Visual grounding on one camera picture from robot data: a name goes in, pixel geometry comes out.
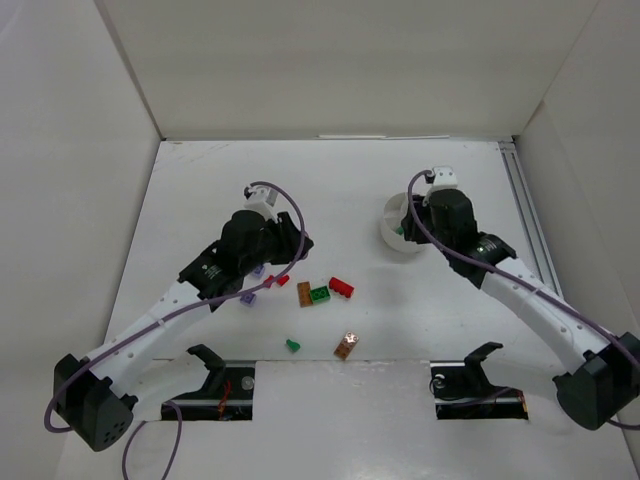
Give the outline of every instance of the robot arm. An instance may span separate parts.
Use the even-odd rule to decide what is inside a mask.
[[[553,383],[563,410],[579,425],[595,430],[637,398],[640,374],[619,350],[575,317],[537,295],[542,291],[567,305],[527,269],[513,248],[495,235],[478,231],[471,201],[456,188],[452,170],[434,168],[426,180],[432,188],[426,196],[414,195],[411,201],[433,237],[465,257],[496,267],[533,286],[534,290],[530,291],[497,273],[443,252],[456,273],[509,308],[558,356],[566,372],[556,372]],[[402,227],[406,240],[429,243],[410,212],[404,217]],[[626,333],[619,340],[633,356],[640,357],[638,339]],[[489,368],[485,374],[480,363],[498,348],[502,345],[492,342],[476,351],[480,355],[465,359],[466,374],[474,377],[470,383],[477,387],[478,397],[491,393],[487,388],[494,389],[493,385],[518,388],[532,385],[537,393],[552,391],[548,377],[545,384],[540,372],[527,371],[526,366],[509,366],[508,362],[490,366],[491,362],[487,362]],[[517,372],[529,378],[517,379]]]
[[[54,392],[82,365],[122,340],[159,324],[90,368],[59,399],[56,412],[94,451],[113,445],[139,412],[198,390],[205,382],[221,381],[225,363],[204,345],[191,347],[161,367],[148,368],[176,337],[210,314],[203,308],[186,307],[239,292],[244,277],[262,264],[283,265],[293,260],[301,241],[300,231],[287,213],[273,214],[272,192],[253,187],[245,196],[245,209],[235,212],[224,225],[220,240],[182,270],[147,313],[82,360],[69,354],[56,365]],[[312,247],[313,242],[305,237],[303,258]],[[219,306],[220,303],[212,304],[211,312]],[[165,323],[163,319],[168,315],[174,319]]]

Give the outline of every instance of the red lego brick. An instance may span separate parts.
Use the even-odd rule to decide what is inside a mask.
[[[262,283],[269,283],[271,280],[273,280],[273,278],[273,275],[269,275],[267,279]]]
[[[347,298],[351,298],[353,291],[355,290],[351,285],[337,279],[336,277],[331,277],[331,280],[329,280],[329,288]]]
[[[282,277],[280,280],[278,280],[276,283],[278,285],[280,285],[281,287],[284,287],[284,284],[287,283],[289,281],[289,275],[285,275],[284,277]]]

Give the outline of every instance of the lego brick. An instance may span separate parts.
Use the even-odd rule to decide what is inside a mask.
[[[287,341],[285,343],[287,347],[289,347],[289,350],[291,350],[291,353],[296,353],[298,350],[300,350],[300,344],[298,342],[294,342],[290,338],[287,338]]]
[[[256,267],[253,272],[251,272],[251,276],[256,277],[256,278],[262,278],[262,276],[264,275],[264,265],[260,265],[259,267]]]
[[[311,301],[311,284],[309,282],[298,284],[298,300],[300,301],[300,307],[313,305]]]
[[[337,279],[336,277],[331,277],[331,280],[329,281],[329,288],[346,298],[351,298],[353,291],[355,290],[351,285]]]
[[[278,280],[276,283],[281,286],[284,287],[284,284],[287,283],[289,281],[291,277],[289,277],[289,275],[285,275],[284,277],[282,277],[280,280]]]
[[[326,302],[331,299],[331,295],[329,294],[329,289],[325,287],[314,288],[309,292],[311,295],[311,301],[314,305],[322,302]]]
[[[342,341],[336,347],[333,354],[336,357],[341,358],[342,360],[346,360],[349,354],[351,353],[351,351],[353,350],[353,348],[356,346],[356,343],[358,343],[358,340],[359,340],[358,336],[355,333],[353,332],[345,333],[344,337],[342,338]]]
[[[264,282],[262,282],[262,283],[268,283],[268,282],[270,282],[271,280],[273,280],[273,278],[274,278],[274,277],[273,277],[273,275],[269,275],[269,276],[267,277],[267,279],[266,279]]]
[[[253,307],[253,304],[256,303],[256,294],[255,293],[247,293],[240,297],[240,303],[246,305],[247,307]]]

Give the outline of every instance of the wire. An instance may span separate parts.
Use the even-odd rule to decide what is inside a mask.
[[[250,186],[252,186],[252,187],[253,186],[257,186],[257,185],[269,187],[269,188],[275,190],[276,192],[278,192],[280,195],[282,195],[289,202],[289,204],[291,205],[293,210],[296,212],[296,215],[298,217],[298,221],[300,223],[300,244],[298,245],[298,250],[296,251],[295,255],[293,256],[293,260],[291,260],[291,263],[289,265],[287,265],[275,277],[273,277],[270,282],[264,282],[264,283],[261,283],[260,285],[248,288],[246,290],[242,290],[242,291],[237,292],[237,293],[232,293],[232,294],[229,294],[229,295],[222,295],[220,297],[211,298],[211,299],[207,299],[207,300],[202,300],[202,301],[199,301],[199,302],[192,303],[191,305],[186,305],[186,306],[184,306],[182,308],[179,308],[178,310],[175,310],[175,311],[169,313],[165,317],[163,317],[162,321],[164,323],[169,322],[169,321],[175,319],[176,317],[179,317],[183,313],[186,313],[186,312],[188,312],[190,310],[193,310],[194,308],[203,307],[205,305],[219,304],[219,303],[225,302],[227,300],[231,300],[232,298],[241,297],[243,295],[247,295],[249,293],[253,293],[253,292],[257,292],[258,290],[262,290],[263,288],[267,288],[267,287],[271,286],[272,283],[277,282],[282,277],[284,277],[287,273],[289,273],[291,271],[291,269],[295,266],[295,264],[298,263],[298,260],[300,260],[300,257],[302,257],[302,251],[304,250],[305,238],[307,236],[306,229],[305,229],[305,224],[304,224],[304,217],[302,216],[302,212],[300,211],[300,207],[298,207],[298,204],[295,202],[295,200],[293,200],[293,198],[287,192],[285,192],[282,188],[278,187],[277,185],[274,185],[273,183],[265,182],[265,181],[262,181],[262,180],[258,181],[258,182],[253,182],[253,183],[250,184]],[[53,397],[51,398],[51,400],[47,404],[47,408],[45,409],[45,412],[44,412],[44,427],[45,427],[45,429],[47,431],[51,432],[51,433],[66,433],[66,432],[70,432],[72,430],[71,427],[56,427],[51,423],[51,414],[53,413],[53,411],[55,410],[56,405],[60,401],[60,398],[62,397],[62,394],[65,391],[67,391],[67,389],[71,385],[73,385],[73,383],[76,380],[78,380],[78,378],[80,378],[82,375],[84,375],[87,371],[89,371],[91,368],[96,366],[98,363],[100,363],[104,359],[110,357],[111,355],[113,355],[118,350],[121,350],[122,348],[126,347],[127,345],[129,345],[129,344],[135,342],[136,340],[140,339],[141,337],[145,336],[149,332],[152,332],[153,330],[155,330],[159,326],[160,326],[160,323],[156,322],[156,323],[153,323],[153,324],[149,325],[148,327],[143,328],[139,332],[134,333],[133,335],[131,335],[128,338],[125,338],[120,343],[118,343],[118,344],[114,345],[113,347],[107,349],[106,351],[104,351],[103,353],[101,353],[100,355],[95,357],[94,359],[92,359],[89,362],[87,362],[84,365],[82,365],[78,369],[77,372],[75,372],[73,375],[71,375],[60,386],[60,388],[54,393]],[[170,463],[169,463],[169,465],[167,467],[167,470],[165,471],[165,475],[162,477],[163,480],[166,478],[166,476],[169,473],[169,470],[171,468],[171,464],[173,463],[173,458],[175,457],[175,453],[177,452],[177,449],[178,449],[178,443],[180,441],[180,436],[182,435],[182,413],[180,412],[180,409],[177,406],[175,406],[175,408],[176,408],[176,412],[177,412],[177,415],[178,415],[178,434],[176,436],[176,446],[174,447],[174,451],[173,451],[172,456],[170,458]],[[140,431],[140,429],[144,425],[145,425],[145,423],[142,422],[134,430],[133,434],[129,438],[129,442],[127,443],[127,448],[125,449],[125,453],[123,455],[123,463],[122,463],[123,475],[124,475],[125,480],[128,480],[128,477],[127,477],[127,474],[126,474],[126,466],[125,466],[125,460],[126,460],[126,455],[128,453],[128,447],[130,446],[133,437]]]
[[[469,402],[455,403],[451,405],[451,408],[464,408],[464,407],[473,407],[475,405],[481,405],[488,402],[489,400],[497,399],[498,397],[504,395],[505,393],[509,393],[511,390],[513,389],[510,387],[501,388],[497,392],[493,392],[491,395],[487,395],[484,398],[477,398]]]
[[[171,401],[166,402],[165,404],[173,408],[176,412],[176,417],[178,419],[178,432],[176,433],[176,441],[173,444],[173,450],[171,451],[171,456],[169,457],[169,461],[167,462],[167,467],[165,468],[164,473],[162,474],[161,480],[166,480],[167,476],[169,475],[169,471],[173,466],[173,461],[176,459],[176,454],[178,453],[178,446],[180,445],[180,438],[182,438],[182,423],[183,423],[182,412],[180,411],[180,408]],[[133,431],[133,433],[129,437],[129,440],[127,440],[127,444],[124,447],[124,453],[122,454],[122,478],[124,478],[124,480],[130,480],[129,474],[127,473],[127,456],[129,455],[129,449],[131,448],[131,443],[133,442],[134,437],[138,434],[140,430],[142,430],[142,427],[144,427],[146,424],[147,422],[144,422],[144,421],[140,422],[140,425],[138,425],[136,429]]]
[[[224,384],[224,395],[220,399],[220,403],[218,403],[218,413],[220,414],[220,417],[222,417],[222,414],[227,408],[227,399],[229,398],[230,393],[231,393],[231,380],[227,380],[227,382]]]
[[[422,177],[427,175],[427,173],[431,173],[431,170],[423,170],[419,173],[416,173],[414,175],[414,177],[411,179],[411,181],[409,182],[409,187],[407,188],[407,198],[413,198],[413,186],[415,185],[416,181]],[[546,300],[547,302],[549,302],[551,305],[553,305],[554,307],[562,310],[563,312],[565,312],[568,315],[571,315],[572,317],[580,320],[582,323],[584,323],[585,325],[587,325],[589,328],[591,328],[592,330],[594,330],[595,332],[597,332],[598,334],[600,334],[602,337],[604,337],[606,340],[609,341],[609,343],[611,343],[614,347],[616,347],[620,353],[622,353],[622,355],[629,361],[629,363],[633,366],[633,368],[635,368],[636,370],[640,371],[640,362],[633,356],[633,354],[627,350],[625,348],[624,345],[622,345],[622,343],[620,343],[620,341],[611,333],[607,332],[604,328],[602,328],[600,325],[598,325],[596,322],[594,322],[593,320],[590,320],[589,318],[587,318],[586,316],[582,315],[580,312],[574,310],[573,308],[571,308],[570,306],[564,304],[563,302],[561,302],[560,300],[552,297],[551,295],[539,290],[537,287],[534,287],[533,285],[531,285],[530,283],[528,283],[525,280],[522,280],[521,278],[516,277],[515,275],[511,275],[508,272],[505,272],[503,270],[500,270],[497,267],[494,267],[493,265],[489,265],[488,263],[483,263],[480,262],[474,258],[471,257],[467,257],[466,255],[463,255],[461,253],[456,252],[455,250],[452,250],[451,248],[447,247],[446,245],[444,245],[443,243],[441,243],[436,237],[434,237],[431,232],[429,232],[429,230],[427,230],[427,228],[423,225],[422,220],[420,220],[420,217],[418,217],[418,212],[416,211],[416,207],[414,205],[414,202],[408,202],[409,204],[409,210],[411,211],[411,216],[413,217],[413,220],[415,221],[416,225],[418,226],[418,228],[420,229],[420,231],[424,234],[425,237],[427,237],[427,239],[441,252],[446,253],[447,255],[456,258],[458,260],[461,260],[465,263],[468,263],[469,265],[473,265],[474,267],[478,267],[478,268],[482,268],[490,273],[495,273],[497,275],[500,275],[508,280],[511,280],[514,283],[517,283],[518,285],[520,285],[521,287],[526,288],[527,290],[529,290],[530,292],[533,292],[535,295],[538,295],[539,297],[543,298],[544,300]],[[640,425],[625,425],[623,423],[619,423],[616,422],[615,420],[608,420],[607,421],[609,424],[622,428],[622,429],[626,429],[626,430],[640,430]]]

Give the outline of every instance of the rectangular slot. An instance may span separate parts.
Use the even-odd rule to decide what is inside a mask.
[[[185,421],[247,421],[253,418],[255,363],[228,362],[218,385],[173,399]],[[176,412],[162,408],[162,420],[175,421]]]

